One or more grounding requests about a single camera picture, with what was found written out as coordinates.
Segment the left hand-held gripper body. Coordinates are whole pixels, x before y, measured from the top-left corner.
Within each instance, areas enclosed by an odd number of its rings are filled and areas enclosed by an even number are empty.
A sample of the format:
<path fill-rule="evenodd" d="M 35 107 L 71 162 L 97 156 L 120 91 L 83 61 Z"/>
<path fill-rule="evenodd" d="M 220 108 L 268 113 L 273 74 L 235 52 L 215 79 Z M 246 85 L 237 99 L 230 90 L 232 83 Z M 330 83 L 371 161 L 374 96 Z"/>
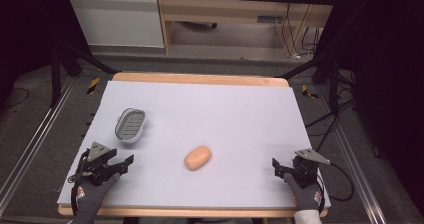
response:
<path fill-rule="evenodd" d="M 108 161 L 116 155 L 116 149 L 93 142 L 88 150 L 88 155 L 83 159 L 79 182 L 88 181 L 99 186 L 109 180 L 116 171 L 108 164 Z"/>

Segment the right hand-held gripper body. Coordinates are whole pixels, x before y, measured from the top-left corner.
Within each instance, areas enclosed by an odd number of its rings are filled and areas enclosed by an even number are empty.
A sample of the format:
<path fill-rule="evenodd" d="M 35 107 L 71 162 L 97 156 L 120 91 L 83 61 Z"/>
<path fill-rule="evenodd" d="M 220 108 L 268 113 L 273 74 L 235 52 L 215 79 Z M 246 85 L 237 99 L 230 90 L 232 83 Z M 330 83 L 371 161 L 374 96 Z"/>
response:
<path fill-rule="evenodd" d="M 308 187 L 317 181 L 318 164 L 330 164 L 330 160 L 313 149 L 302 149 L 295 152 L 293 174 L 301 188 Z"/>

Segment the grey soap dish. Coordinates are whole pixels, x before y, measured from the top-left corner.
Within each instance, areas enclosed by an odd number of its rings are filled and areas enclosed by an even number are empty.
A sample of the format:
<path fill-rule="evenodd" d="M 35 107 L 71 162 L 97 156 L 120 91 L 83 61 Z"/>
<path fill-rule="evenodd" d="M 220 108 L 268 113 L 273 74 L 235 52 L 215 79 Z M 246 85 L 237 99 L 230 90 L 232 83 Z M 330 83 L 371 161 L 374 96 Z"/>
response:
<path fill-rule="evenodd" d="M 143 110 L 125 109 L 115 126 L 116 138 L 123 143 L 137 142 L 143 133 L 146 118 L 146 113 Z"/>

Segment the person's right hand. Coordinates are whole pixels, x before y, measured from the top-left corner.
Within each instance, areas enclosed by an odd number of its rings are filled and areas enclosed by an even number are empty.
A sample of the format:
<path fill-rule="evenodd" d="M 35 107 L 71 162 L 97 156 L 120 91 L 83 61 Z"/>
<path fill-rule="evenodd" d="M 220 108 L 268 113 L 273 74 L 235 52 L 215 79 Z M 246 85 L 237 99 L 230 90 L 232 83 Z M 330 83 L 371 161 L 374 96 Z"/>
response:
<path fill-rule="evenodd" d="M 301 210 L 319 210 L 322 200 L 322 194 L 317 184 L 301 188 L 294 177 L 286 182 L 294 195 L 295 206 L 298 211 Z"/>

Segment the yellow black floor tape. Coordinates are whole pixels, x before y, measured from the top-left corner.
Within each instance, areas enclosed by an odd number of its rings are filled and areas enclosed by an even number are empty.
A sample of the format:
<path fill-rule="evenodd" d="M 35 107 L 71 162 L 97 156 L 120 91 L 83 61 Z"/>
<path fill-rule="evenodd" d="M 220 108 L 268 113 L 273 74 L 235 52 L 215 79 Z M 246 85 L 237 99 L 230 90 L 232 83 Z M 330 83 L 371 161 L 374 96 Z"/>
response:
<path fill-rule="evenodd" d="M 319 95 L 315 93 L 310 93 L 308 91 L 307 85 L 302 85 L 302 95 L 306 97 L 310 97 L 312 99 L 319 99 Z"/>
<path fill-rule="evenodd" d="M 87 89 L 87 94 L 93 94 L 94 90 L 96 89 L 97 85 L 99 84 L 100 78 L 96 77 L 93 78 L 90 82 L 89 88 Z"/>

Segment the white table mat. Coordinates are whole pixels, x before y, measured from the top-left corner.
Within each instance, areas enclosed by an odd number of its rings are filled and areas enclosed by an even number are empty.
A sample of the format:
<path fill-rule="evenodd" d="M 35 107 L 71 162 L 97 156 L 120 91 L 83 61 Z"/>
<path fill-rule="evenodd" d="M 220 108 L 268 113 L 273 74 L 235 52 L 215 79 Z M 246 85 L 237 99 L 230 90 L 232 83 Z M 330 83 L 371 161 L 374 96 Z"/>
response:
<path fill-rule="evenodd" d="M 115 126 L 127 108 L 146 113 L 141 138 L 123 143 Z M 98 142 L 134 162 L 108 192 L 108 207 L 283 209 L 290 187 L 272 159 L 289 166 L 310 141 L 289 87 L 111 81 L 81 147 Z M 184 158 L 207 146 L 191 171 Z"/>

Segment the black metal stand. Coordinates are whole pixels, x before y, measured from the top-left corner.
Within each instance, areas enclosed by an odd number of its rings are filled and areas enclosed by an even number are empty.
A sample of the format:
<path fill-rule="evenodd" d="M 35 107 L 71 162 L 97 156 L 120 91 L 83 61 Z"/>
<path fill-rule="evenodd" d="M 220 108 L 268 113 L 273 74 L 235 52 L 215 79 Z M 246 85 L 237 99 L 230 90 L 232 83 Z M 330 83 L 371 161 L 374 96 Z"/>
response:
<path fill-rule="evenodd" d="M 107 74 L 119 73 L 119 70 L 109 67 L 108 65 L 94 58 L 91 54 L 84 52 L 72 46 L 71 44 L 55 44 L 51 51 L 51 107 L 55 107 L 62 96 L 61 68 L 64 68 L 69 76 L 79 76 L 82 73 L 82 69 L 78 63 L 79 59 L 83 59 L 84 61 L 97 67 Z"/>
<path fill-rule="evenodd" d="M 291 71 L 288 71 L 287 73 L 277 75 L 277 78 L 288 80 L 312 67 L 316 67 L 316 70 L 312 76 L 312 81 L 314 84 L 323 84 L 326 78 L 330 79 L 328 104 L 330 110 L 334 114 L 337 114 L 339 112 L 337 95 L 339 57 L 336 54 L 322 53 L 321 55 L 314 57 L 312 60 L 296 67 Z"/>

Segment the black curtain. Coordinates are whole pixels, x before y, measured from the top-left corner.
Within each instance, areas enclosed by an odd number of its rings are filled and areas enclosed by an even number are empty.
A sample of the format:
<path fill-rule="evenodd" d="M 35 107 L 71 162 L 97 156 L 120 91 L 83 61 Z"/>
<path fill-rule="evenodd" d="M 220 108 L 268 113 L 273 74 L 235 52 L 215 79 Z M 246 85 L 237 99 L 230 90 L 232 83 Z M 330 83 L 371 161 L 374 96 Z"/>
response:
<path fill-rule="evenodd" d="M 70 0 L 0 0 L 0 105 L 20 75 L 50 63 L 57 43 L 90 52 Z"/>
<path fill-rule="evenodd" d="M 340 67 L 354 72 L 362 115 L 424 216 L 424 0 L 345 0 L 330 14 L 318 50 L 346 24 Z"/>

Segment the white cabinet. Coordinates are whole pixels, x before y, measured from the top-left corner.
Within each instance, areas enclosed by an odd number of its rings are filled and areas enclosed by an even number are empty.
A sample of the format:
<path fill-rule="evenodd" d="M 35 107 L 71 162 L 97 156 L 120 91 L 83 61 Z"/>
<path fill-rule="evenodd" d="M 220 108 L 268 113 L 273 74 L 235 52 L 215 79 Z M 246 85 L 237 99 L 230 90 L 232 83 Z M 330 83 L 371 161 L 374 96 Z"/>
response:
<path fill-rule="evenodd" d="M 70 0 L 90 46 L 163 48 L 157 0 Z"/>

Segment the wooden desk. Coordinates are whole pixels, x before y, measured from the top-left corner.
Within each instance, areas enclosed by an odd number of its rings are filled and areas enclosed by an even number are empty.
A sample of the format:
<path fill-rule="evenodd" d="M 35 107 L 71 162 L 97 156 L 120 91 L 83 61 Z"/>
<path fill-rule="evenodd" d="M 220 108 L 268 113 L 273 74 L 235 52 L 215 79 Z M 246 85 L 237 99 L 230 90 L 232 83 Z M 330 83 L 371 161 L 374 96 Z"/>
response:
<path fill-rule="evenodd" d="M 172 22 L 271 24 L 288 56 L 300 52 L 306 28 L 325 26 L 332 7 L 329 5 L 273 3 L 238 0 L 158 0 L 161 17 Z"/>

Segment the aluminium floor rail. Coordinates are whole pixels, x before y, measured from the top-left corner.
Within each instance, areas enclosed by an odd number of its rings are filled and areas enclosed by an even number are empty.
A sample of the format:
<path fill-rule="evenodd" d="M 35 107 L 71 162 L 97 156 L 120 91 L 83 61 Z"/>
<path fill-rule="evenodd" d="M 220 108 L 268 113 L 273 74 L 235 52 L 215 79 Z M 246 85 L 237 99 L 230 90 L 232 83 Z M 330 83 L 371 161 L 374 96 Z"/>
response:
<path fill-rule="evenodd" d="M 67 77 L 64 81 L 63 87 L 59 87 L 58 99 L 56 100 L 55 104 L 48 109 L 43 119 L 40 121 L 36 131 L 33 133 L 31 139 L 26 144 L 23 153 L 14 165 L 5 183 L 0 187 L 0 217 L 5 212 L 20 182 L 22 181 L 34 157 L 36 156 L 40 146 L 53 126 L 57 116 L 59 115 L 64 103 L 69 96 L 69 93 L 74 86 L 75 81 L 75 77 Z"/>
<path fill-rule="evenodd" d="M 371 224 L 387 224 L 387 220 L 383 211 L 374 195 L 374 192 L 366 178 L 366 175 L 361 168 L 350 142 L 347 139 L 346 133 L 343 130 L 341 123 L 338 123 L 335 128 L 335 133 L 338 140 L 339 148 L 344 157 L 345 163 L 351 174 L 353 184 L 356 188 L 363 207 Z"/>

